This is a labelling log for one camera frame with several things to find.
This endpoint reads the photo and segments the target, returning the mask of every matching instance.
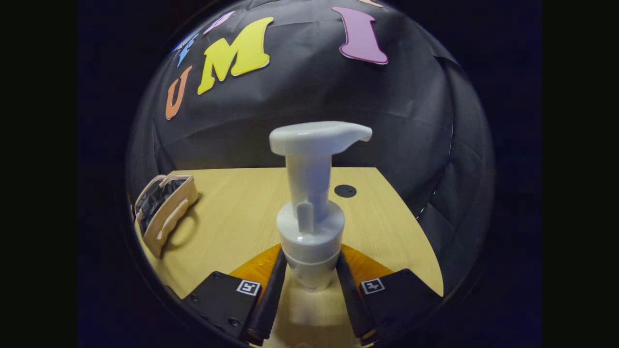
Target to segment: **wooden table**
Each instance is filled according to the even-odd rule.
[[[278,244],[275,217],[290,200],[285,168],[180,170],[191,173],[197,202],[178,222],[162,259],[142,247],[162,282],[184,298],[211,272],[229,274]],[[357,195],[342,198],[337,185],[352,185]],[[376,168],[333,168],[329,199],[344,211],[342,242],[393,271],[409,268],[443,296],[436,256],[407,206]],[[337,276],[324,291],[309,294],[290,273],[282,289],[271,338],[264,347],[358,347]]]

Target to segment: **beige case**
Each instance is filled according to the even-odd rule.
[[[161,205],[150,221],[149,226],[146,228],[146,233],[142,233],[140,223],[135,224],[138,232],[142,235],[142,239],[144,239],[144,243],[156,258],[161,258],[162,248],[168,240],[170,232],[172,232],[176,226],[178,219],[185,215],[187,208],[197,200],[196,183],[191,174],[158,175],[146,185],[137,197],[136,209],[137,203],[140,201],[147,188],[156,185],[156,182],[161,179],[163,179],[163,181],[159,184],[159,187],[164,187],[172,180],[184,179],[185,182]],[[142,220],[144,217],[142,209],[135,213],[136,222]]]

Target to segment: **pump nozzle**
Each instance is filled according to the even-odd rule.
[[[294,124],[271,132],[271,151],[286,156],[295,218],[299,203],[304,201],[312,204],[314,221],[324,217],[331,156],[348,149],[354,142],[369,141],[371,137],[371,128],[340,121]]]

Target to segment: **white pump bottle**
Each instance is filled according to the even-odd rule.
[[[340,121],[294,124],[269,136],[271,151],[286,156],[292,196],[277,214],[282,249],[308,292],[329,285],[342,246],[344,213],[328,200],[331,156],[371,136],[371,128]]]

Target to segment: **yellow letter m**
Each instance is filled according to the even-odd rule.
[[[204,51],[206,60],[197,93],[202,94],[215,84],[213,68],[219,81],[223,81],[235,56],[236,63],[230,70],[232,76],[239,76],[269,64],[269,55],[264,53],[264,32],[271,22],[273,22],[273,17],[266,17],[248,24],[241,30],[232,45],[228,45],[224,38],[210,45]]]

